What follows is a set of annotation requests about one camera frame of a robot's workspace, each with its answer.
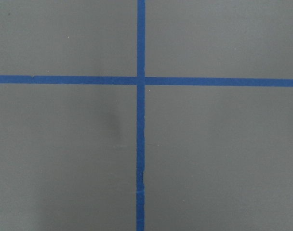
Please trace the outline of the blue vertical tape line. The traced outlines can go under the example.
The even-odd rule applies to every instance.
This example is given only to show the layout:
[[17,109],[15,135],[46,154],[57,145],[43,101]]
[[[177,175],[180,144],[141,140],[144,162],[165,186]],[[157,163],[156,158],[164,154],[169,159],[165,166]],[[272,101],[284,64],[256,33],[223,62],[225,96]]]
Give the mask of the blue vertical tape line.
[[145,229],[145,39],[146,2],[137,2],[136,230]]

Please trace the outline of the blue horizontal tape line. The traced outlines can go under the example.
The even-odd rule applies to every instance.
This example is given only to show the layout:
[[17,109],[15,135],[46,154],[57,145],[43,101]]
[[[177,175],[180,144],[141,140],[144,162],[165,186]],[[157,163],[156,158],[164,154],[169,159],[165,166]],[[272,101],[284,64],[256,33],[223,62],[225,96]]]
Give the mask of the blue horizontal tape line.
[[0,75],[2,84],[293,87],[293,79],[217,77],[88,77]]

